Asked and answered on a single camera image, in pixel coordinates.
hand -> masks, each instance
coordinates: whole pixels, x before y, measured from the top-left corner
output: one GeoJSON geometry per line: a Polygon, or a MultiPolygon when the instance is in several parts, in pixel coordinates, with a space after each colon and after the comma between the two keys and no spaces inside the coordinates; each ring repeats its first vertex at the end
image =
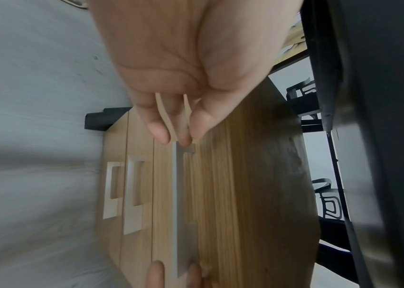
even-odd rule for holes
{"type": "MultiPolygon", "coordinates": [[[[146,288],[165,288],[164,264],[160,261],[151,263],[146,275],[146,288]]],[[[192,264],[186,277],[187,288],[211,288],[211,284],[202,278],[202,269],[198,264],[192,264]]]]}
{"type": "Polygon", "coordinates": [[[187,146],[267,76],[301,2],[90,0],[89,7],[148,130],[158,142],[170,141],[156,105],[160,93],[180,144],[187,146]]]}

cabinet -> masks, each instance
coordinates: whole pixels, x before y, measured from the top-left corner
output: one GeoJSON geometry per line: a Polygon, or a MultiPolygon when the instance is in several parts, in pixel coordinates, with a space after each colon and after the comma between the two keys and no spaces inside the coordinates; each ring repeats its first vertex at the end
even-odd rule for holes
{"type": "Polygon", "coordinates": [[[134,288],[152,260],[166,287],[185,287],[193,259],[215,287],[310,285],[318,216],[299,119],[283,103],[266,79],[187,153],[154,142],[134,109],[110,127],[97,233],[134,288]],[[121,162],[118,215],[101,219],[109,161],[121,162]]]}

gray floor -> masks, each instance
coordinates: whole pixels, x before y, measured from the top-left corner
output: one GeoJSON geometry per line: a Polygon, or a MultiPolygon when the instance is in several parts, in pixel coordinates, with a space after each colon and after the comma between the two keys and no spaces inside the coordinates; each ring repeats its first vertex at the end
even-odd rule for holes
{"type": "Polygon", "coordinates": [[[124,287],[94,244],[103,134],[130,103],[89,13],[0,0],[0,287],[124,287]]]}

white drawer handle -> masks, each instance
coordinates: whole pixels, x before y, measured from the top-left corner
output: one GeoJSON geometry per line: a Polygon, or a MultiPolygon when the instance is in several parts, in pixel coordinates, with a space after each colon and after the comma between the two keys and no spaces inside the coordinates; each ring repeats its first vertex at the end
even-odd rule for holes
{"type": "Polygon", "coordinates": [[[121,162],[107,162],[107,175],[105,176],[102,219],[108,219],[116,217],[118,215],[118,198],[112,199],[112,171],[113,167],[120,166],[121,162]]]}
{"type": "Polygon", "coordinates": [[[184,153],[194,153],[194,145],[172,144],[172,261],[173,277],[179,278],[197,260],[197,226],[184,219],[184,153]]]}
{"type": "Polygon", "coordinates": [[[126,190],[124,191],[123,235],[141,230],[143,205],[134,206],[135,163],[145,162],[144,156],[129,156],[127,161],[126,190]]]}

chair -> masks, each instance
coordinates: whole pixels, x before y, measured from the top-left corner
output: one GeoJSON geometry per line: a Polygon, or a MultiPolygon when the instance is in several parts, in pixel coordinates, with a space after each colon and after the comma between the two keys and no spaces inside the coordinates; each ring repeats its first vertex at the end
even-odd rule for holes
{"type": "Polygon", "coordinates": [[[336,196],[324,196],[327,192],[338,192],[337,189],[331,188],[331,180],[327,178],[316,179],[312,181],[313,184],[325,183],[324,186],[314,190],[315,193],[320,195],[322,201],[322,217],[327,219],[330,216],[334,219],[341,220],[343,218],[343,211],[341,209],[341,201],[336,196]],[[333,210],[328,209],[327,203],[333,204],[333,210]]]}

